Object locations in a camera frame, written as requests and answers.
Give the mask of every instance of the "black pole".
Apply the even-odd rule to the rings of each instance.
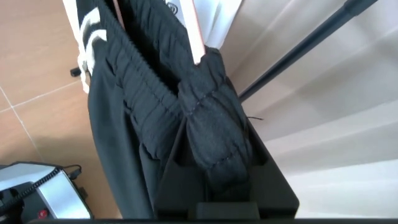
[[[239,96],[241,102],[247,100],[255,94],[265,84],[281,74],[286,68],[291,66],[307,52],[312,50],[320,42],[325,40],[330,34],[346,24],[350,19],[358,16],[377,0],[348,0],[331,15],[325,22],[319,25],[310,35],[304,38],[290,52],[283,56],[275,65],[261,75],[254,83],[245,89]]]

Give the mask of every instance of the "white stick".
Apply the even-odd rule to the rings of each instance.
[[[193,63],[198,65],[202,56],[205,54],[205,45],[201,36],[197,11],[195,9],[195,5],[193,4],[193,0],[180,0],[180,4],[185,26],[187,27]]]

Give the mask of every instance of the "orange floor tile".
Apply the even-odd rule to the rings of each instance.
[[[62,2],[0,1],[0,29],[0,164],[80,164],[76,184],[95,217],[120,217],[93,143],[87,95],[69,75],[78,49]]]

